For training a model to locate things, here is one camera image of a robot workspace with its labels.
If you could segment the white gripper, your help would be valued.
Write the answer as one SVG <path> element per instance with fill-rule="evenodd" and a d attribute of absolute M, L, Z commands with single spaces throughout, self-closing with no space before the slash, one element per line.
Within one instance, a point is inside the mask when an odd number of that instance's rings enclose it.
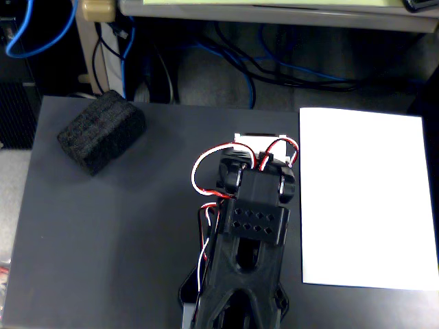
<path fill-rule="evenodd" d="M 269 150 L 269 153 L 273 155 L 274 159 L 288 164 L 298 157 L 298 151 L 290 142 L 287 142 L 287 139 L 292 140 L 292 138 L 287 135 L 240 133 L 235 133 L 234 135 L 235 143 L 247 145 L 253 150 L 257 157 L 259 157 L 260 153 L 264 153 L 265 150 L 278 139 L 280 139 L 280 141 Z"/>

